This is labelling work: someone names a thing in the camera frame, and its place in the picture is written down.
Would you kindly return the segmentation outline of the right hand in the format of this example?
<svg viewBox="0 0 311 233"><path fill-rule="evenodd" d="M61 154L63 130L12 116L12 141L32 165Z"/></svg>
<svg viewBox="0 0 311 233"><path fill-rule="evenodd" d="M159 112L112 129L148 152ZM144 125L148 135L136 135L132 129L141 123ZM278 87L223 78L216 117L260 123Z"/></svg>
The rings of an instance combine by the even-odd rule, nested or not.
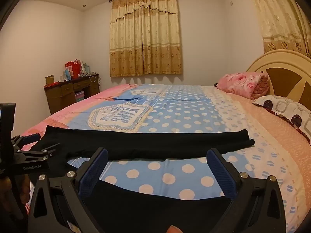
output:
<svg viewBox="0 0 311 233"><path fill-rule="evenodd" d="M171 225L168 230L167 233L183 233L178 227Z"/></svg>

